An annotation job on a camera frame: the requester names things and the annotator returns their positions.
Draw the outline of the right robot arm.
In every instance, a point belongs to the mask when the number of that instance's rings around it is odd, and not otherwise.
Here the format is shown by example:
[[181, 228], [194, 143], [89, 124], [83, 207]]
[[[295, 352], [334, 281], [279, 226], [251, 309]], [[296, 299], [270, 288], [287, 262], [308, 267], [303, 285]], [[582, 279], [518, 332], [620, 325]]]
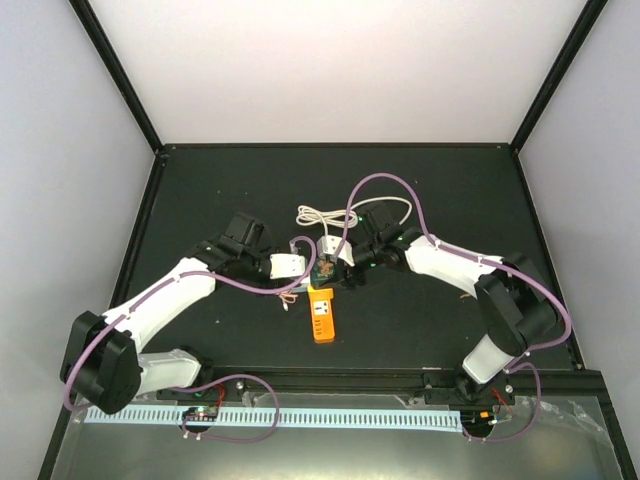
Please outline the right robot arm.
[[355, 283], [364, 271], [386, 265], [440, 280], [469, 294], [479, 305], [486, 333], [461, 362], [454, 379], [457, 396], [476, 403], [491, 390], [502, 371], [542, 349], [542, 337], [568, 312], [543, 284], [535, 265], [525, 256], [487, 256], [441, 241], [418, 228], [405, 229], [380, 201], [351, 214], [348, 227], [361, 225], [367, 238], [351, 243], [326, 235], [318, 242], [323, 255], [337, 261], [339, 280]]

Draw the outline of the white usb charger plug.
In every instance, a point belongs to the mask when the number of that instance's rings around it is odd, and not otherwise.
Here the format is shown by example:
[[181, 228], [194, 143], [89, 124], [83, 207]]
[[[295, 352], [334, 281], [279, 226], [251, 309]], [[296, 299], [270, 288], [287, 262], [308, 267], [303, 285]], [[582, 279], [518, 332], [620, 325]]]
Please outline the white usb charger plug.
[[306, 278], [304, 281], [302, 281], [300, 284], [298, 284], [296, 287], [294, 287], [292, 289], [292, 292], [294, 293], [307, 293], [308, 292], [308, 288], [311, 286], [310, 280], [308, 278]]

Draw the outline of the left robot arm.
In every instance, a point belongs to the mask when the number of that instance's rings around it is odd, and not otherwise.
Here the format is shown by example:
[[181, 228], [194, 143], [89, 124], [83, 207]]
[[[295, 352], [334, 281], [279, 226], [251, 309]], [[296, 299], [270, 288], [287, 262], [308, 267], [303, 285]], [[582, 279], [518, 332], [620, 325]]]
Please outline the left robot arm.
[[102, 314], [85, 311], [73, 322], [60, 378], [71, 412], [94, 406], [114, 414], [143, 394], [165, 389], [207, 397], [213, 372], [190, 348], [148, 353], [149, 342], [220, 285], [257, 295], [279, 295], [309, 276], [313, 257], [299, 254], [301, 237], [283, 251], [260, 243], [265, 225], [238, 213], [227, 228], [190, 248], [177, 264], [138, 295]]

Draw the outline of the green cube socket adapter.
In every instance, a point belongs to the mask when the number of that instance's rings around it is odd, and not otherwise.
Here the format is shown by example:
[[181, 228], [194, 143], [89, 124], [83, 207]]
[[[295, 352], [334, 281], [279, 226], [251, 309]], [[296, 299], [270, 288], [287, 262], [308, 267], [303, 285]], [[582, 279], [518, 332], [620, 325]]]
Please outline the green cube socket adapter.
[[316, 290], [334, 288], [339, 283], [337, 262], [331, 258], [317, 258], [310, 273], [310, 286]]

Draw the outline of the orange power strip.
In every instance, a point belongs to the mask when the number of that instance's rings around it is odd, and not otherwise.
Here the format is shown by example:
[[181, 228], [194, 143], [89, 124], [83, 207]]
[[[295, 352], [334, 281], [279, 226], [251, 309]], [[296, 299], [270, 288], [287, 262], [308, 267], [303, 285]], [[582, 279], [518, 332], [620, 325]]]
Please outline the orange power strip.
[[314, 341], [318, 344], [331, 343], [335, 340], [335, 324], [332, 301], [334, 290], [331, 288], [307, 288], [311, 325]]

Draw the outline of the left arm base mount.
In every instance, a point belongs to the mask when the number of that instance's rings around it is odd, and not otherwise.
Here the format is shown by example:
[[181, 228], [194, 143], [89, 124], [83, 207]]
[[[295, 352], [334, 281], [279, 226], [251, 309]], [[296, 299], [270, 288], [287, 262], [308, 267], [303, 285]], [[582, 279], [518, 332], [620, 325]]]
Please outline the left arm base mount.
[[[204, 366], [196, 376], [194, 382], [187, 386], [187, 389], [202, 387], [216, 379], [215, 370], [211, 366]], [[209, 387], [197, 392], [182, 392], [175, 389], [163, 389], [156, 392], [157, 400], [177, 401], [177, 402], [204, 402], [205, 404], [221, 403], [225, 397], [224, 385]]]

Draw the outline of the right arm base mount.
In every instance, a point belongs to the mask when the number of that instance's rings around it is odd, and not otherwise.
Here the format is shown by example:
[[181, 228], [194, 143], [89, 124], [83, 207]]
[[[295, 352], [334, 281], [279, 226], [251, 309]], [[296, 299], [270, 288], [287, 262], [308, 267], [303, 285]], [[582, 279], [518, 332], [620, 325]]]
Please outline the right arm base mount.
[[423, 396], [428, 404], [450, 407], [489, 407], [499, 403], [515, 404], [514, 394], [508, 390], [510, 381], [499, 373], [487, 383], [474, 381], [462, 369], [427, 370], [422, 374]]

